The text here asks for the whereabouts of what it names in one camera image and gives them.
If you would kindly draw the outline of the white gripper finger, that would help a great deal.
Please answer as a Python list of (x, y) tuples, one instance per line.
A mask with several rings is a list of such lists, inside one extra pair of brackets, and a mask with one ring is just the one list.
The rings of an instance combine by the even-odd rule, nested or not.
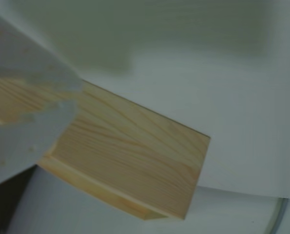
[(0, 79), (22, 79), (55, 92), (81, 92), (82, 79), (50, 51), (0, 16)]
[(34, 166), (76, 116), (74, 101), (57, 101), (18, 122), (0, 125), (0, 184)]

